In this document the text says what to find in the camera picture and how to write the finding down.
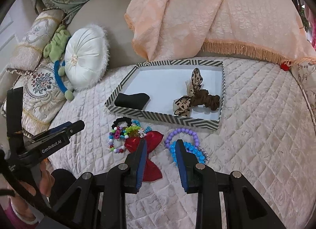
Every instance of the silver bolt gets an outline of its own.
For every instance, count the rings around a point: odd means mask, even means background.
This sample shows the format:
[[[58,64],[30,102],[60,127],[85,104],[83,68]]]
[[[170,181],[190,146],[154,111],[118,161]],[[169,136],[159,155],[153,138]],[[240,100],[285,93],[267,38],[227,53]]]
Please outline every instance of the silver bolt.
[[[87,180],[87,179],[89,179],[91,177],[91,173],[89,173],[89,172],[86,172],[86,173],[84,173],[83,175],[82,175],[82,178],[84,179],[84,180]]]
[[[240,178],[241,177],[241,173],[239,171],[234,171],[233,172],[233,177]]]
[[[128,168],[128,165],[125,164],[125,163],[122,163],[122,164],[120,164],[120,165],[118,166],[118,168],[119,168],[120,170],[125,170],[125,169]]]
[[[197,163],[197,164],[195,165],[195,167],[196,167],[197,169],[205,169],[205,165],[204,165],[203,163]]]

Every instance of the white quilt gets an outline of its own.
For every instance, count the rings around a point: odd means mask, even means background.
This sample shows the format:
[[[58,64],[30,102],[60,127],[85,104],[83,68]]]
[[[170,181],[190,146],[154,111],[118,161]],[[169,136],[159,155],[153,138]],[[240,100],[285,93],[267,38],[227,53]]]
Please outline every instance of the white quilt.
[[[287,228],[304,228],[316,197],[316,144],[311,114],[290,72],[278,65],[236,58],[224,63],[225,103],[217,131],[196,129],[215,171],[239,170],[263,196]],[[132,66],[109,70],[95,87],[66,102],[51,128],[83,120],[86,127],[50,160],[76,177],[99,174],[124,161],[126,153],[110,153],[107,139],[120,114],[104,106]],[[177,125],[139,119],[164,135]],[[189,135],[183,136],[191,141]],[[126,196],[128,228],[195,228],[197,195],[185,194],[170,152],[161,143],[150,154],[163,178],[143,183]]]

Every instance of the box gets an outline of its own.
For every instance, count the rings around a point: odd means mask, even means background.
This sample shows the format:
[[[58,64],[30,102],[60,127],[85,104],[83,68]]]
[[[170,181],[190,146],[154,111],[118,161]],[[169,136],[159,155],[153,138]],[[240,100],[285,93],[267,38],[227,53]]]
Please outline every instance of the box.
[[[186,95],[185,82],[191,79],[194,68],[199,68],[203,77],[202,89],[219,95],[220,107],[211,111],[204,106],[192,108],[190,117],[174,115],[173,100]],[[146,93],[150,100],[143,110],[117,107],[114,100],[119,93]],[[225,94],[225,74],[221,61],[173,60],[136,64],[122,80],[105,103],[115,113],[189,127],[216,130],[219,127]]]

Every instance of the white satin cushion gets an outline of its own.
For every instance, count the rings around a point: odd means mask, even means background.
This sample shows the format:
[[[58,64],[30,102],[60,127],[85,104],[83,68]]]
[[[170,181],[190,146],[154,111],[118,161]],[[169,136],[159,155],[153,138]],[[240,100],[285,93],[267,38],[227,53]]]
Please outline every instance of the white satin cushion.
[[[99,82],[106,70],[109,43],[106,31],[98,25],[78,29],[66,47],[65,73],[74,89],[85,89]]]

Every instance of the human hand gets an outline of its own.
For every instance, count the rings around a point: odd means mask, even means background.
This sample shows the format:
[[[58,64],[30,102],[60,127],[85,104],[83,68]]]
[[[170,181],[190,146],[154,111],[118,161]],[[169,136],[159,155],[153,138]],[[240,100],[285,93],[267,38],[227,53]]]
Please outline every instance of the human hand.
[[[42,179],[39,183],[39,191],[41,194],[49,197],[51,195],[52,186],[55,183],[54,177],[50,175],[50,173],[46,170],[46,163],[42,161],[40,163],[40,170],[42,174]],[[36,195],[36,190],[34,187],[25,182],[20,182],[23,187],[29,191],[33,196]],[[26,201],[22,199],[17,193],[15,193],[15,197],[10,196],[11,203],[14,206],[17,213],[26,221],[34,221],[35,216],[32,211],[29,209]]]

